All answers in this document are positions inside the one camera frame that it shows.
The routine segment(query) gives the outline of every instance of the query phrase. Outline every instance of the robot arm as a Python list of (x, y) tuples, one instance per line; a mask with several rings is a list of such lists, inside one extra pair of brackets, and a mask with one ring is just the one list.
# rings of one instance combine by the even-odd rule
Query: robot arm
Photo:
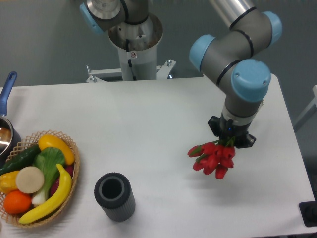
[(87, 0), (80, 11), (90, 28), (100, 34), (121, 22), (144, 22), (149, 16), (149, 4), (148, 0)]
[(108, 31), (118, 50), (123, 81), (156, 79), (163, 29), (148, 0), (86, 0), (80, 11), (97, 34)]
[(236, 137), (237, 148), (251, 147), (255, 137), (248, 128), (270, 83), (270, 70), (249, 59), (273, 44), (282, 25), (272, 12), (260, 13), (249, 0), (210, 0), (230, 29), (222, 39), (200, 37), (190, 50), (190, 61), (225, 94), (221, 117), (208, 122), (215, 136)]

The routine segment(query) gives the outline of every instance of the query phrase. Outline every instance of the white radish slice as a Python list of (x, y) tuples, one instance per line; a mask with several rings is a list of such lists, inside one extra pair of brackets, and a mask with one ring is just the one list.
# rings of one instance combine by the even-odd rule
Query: white radish slice
[(44, 174), (36, 167), (25, 167), (17, 174), (15, 184), (21, 192), (37, 192), (44, 184)]

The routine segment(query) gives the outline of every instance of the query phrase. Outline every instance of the blue pot handle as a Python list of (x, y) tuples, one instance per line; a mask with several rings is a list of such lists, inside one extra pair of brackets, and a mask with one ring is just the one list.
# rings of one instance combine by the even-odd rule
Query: blue pot handle
[(0, 94), (0, 115), (6, 116), (6, 105), (17, 76), (18, 74), (16, 72), (11, 72), (5, 82)]

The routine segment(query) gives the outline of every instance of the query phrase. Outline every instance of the gray floor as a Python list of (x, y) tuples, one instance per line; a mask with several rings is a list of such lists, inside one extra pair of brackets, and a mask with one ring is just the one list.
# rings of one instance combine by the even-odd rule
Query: gray floor
[[(317, 84), (317, 0), (253, 2), (260, 11), (278, 14), (283, 23), (281, 39), (255, 58), (265, 62), (279, 78), (294, 122), (313, 99), (312, 87)], [(116, 49), (107, 34), (94, 35), (86, 26), (79, 12), (81, 3), (82, 0), (0, 0), (0, 86), (13, 70), (19, 74), (16, 86), (25, 86), (84, 83), (87, 64), (91, 70), (119, 68)], [(220, 38), (228, 32), (209, 1), (149, 3), (150, 12), (164, 28), (158, 64), (172, 59), (177, 61), (175, 77), (199, 76), (188, 59), (190, 47), (203, 34)], [(296, 133), (312, 182), (317, 175), (316, 121), (317, 113)]]

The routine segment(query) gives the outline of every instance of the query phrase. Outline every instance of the black cylinder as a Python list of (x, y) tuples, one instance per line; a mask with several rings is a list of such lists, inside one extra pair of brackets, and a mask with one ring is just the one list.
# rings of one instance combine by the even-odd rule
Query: black cylinder
[(95, 185), (95, 199), (110, 219), (122, 222), (132, 216), (135, 200), (129, 180), (122, 174), (109, 173)]

